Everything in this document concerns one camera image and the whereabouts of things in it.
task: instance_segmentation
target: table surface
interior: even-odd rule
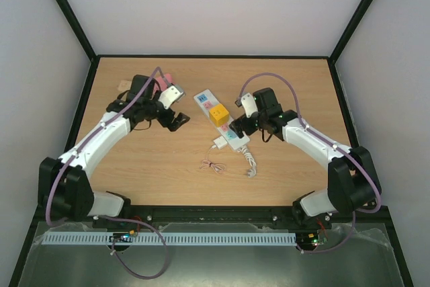
[[[102,58],[87,102],[78,140],[100,120],[116,99],[124,80],[150,75],[156,66],[171,73],[187,95],[172,106],[191,120],[177,132],[154,121],[150,129],[132,131],[105,156],[91,177],[93,190],[111,191],[140,205],[283,206],[327,186],[326,171],[293,145],[259,132],[248,144],[257,162],[257,176],[245,174],[249,164],[229,147],[213,149],[210,160],[223,163],[227,173],[200,170],[201,160],[219,136],[193,96],[209,89],[233,118],[243,113],[234,104],[243,83],[261,72],[285,77],[298,95],[306,121],[332,139],[349,143],[326,60],[243,58]],[[295,110],[290,90],[273,77],[249,83],[246,91],[271,87],[284,110]],[[144,128],[146,122],[137,128]]]

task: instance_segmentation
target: black frame post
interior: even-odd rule
[[[351,20],[349,20],[347,27],[343,31],[341,38],[339,39],[335,49],[330,55],[329,64],[335,64],[337,62],[372,1],[373,0],[360,1],[360,4],[352,15]]]
[[[81,24],[78,22],[78,19],[75,16],[75,13],[73,13],[69,2],[67,0],[56,0],[56,2],[58,3],[58,6],[60,6],[62,13],[69,22],[70,27],[72,27],[72,30],[78,38],[78,41],[81,43],[83,50],[85,53],[87,53],[89,60],[94,60],[96,57],[94,49],[89,43],[88,38],[81,27]]]

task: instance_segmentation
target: black metal frame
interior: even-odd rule
[[[358,27],[362,17],[366,13],[368,7],[373,0],[361,0],[351,20],[349,21],[345,31],[339,39],[333,53],[330,57],[327,56],[223,56],[223,55],[96,55],[92,46],[90,45],[80,23],[78,22],[69,2],[67,0],[56,0],[60,6],[64,16],[70,23],[76,37],[78,38],[84,51],[87,53],[91,61],[88,76],[85,81],[84,89],[79,100],[78,108],[73,119],[71,131],[67,139],[65,150],[69,150],[75,144],[79,128],[83,119],[83,114],[87,105],[89,94],[93,85],[94,77],[97,72],[97,67],[102,57],[141,57],[141,58],[269,58],[269,59],[324,59],[327,60],[333,85],[335,87],[337,99],[339,100],[339,106],[341,108],[342,116],[345,122],[345,127],[348,133],[349,141],[352,147],[359,145],[355,128],[351,119],[351,114],[345,100],[345,96],[342,90],[342,85],[339,80],[339,75],[336,71],[335,63],[340,57],[342,51],[346,47],[349,39],[353,35],[355,29]],[[210,222],[238,222],[245,220],[257,225],[266,225],[275,229],[290,229],[294,232],[300,232],[291,219],[291,206],[274,206],[274,207],[195,207],[195,206],[132,206],[132,212],[140,215],[142,218],[150,215],[151,220],[149,222],[175,222],[183,220],[191,220],[194,222],[210,221]],[[273,216],[277,216],[277,220],[273,221]],[[349,222],[351,219],[339,214],[335,214],[332,217],[333,222]],[[34,234],[36,232],[37,225],[40,221],[44,221],[44,211],[41,208],[37,208],[33,221],[29,227],[26,240],[22,247],[15,271],[13,272],[12,279],[9,283],[10,286],[17,286],[19,279],[21,278],[22,270],[26,262],[27,254],[30,250]],[[365,223],[384,223],[388,232],[388,236],[391,245],[394,248],[394,254],[396,256],[397,264],[400,269],[400,273],[405,286],[413,286],[411,276],[409,274],[406,261],[404,260],[402,249],[398,241],[396,230],[392,223],[392,219],[387,207],[382,209],[376,214],[357,214],[357,222]]]

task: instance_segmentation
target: gray floor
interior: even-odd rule
[[[329,241],[338,243],[347,229],[337,227],[329,233]],[[130,276],[105,246],[47,246],[36,239],[19,287],[403,286],[384,225],[359,224],[357,229],[361,232],[342,248],[321,255],[301,255],[294,247],[170,247],[169,269],[149,281]],[[38,234],[45,230],[38,228]],[[208,230],[258,231],[248,224],[177,224],[165,232]],[[151,275],[161,267],[164,251],[131,246],[122,257],[134,271]]]

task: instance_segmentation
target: electrical connector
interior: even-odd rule
[[[219,136],[214,140],[214,144],[218,149],[222,149],[227,145],[227,140],[223,136]]]

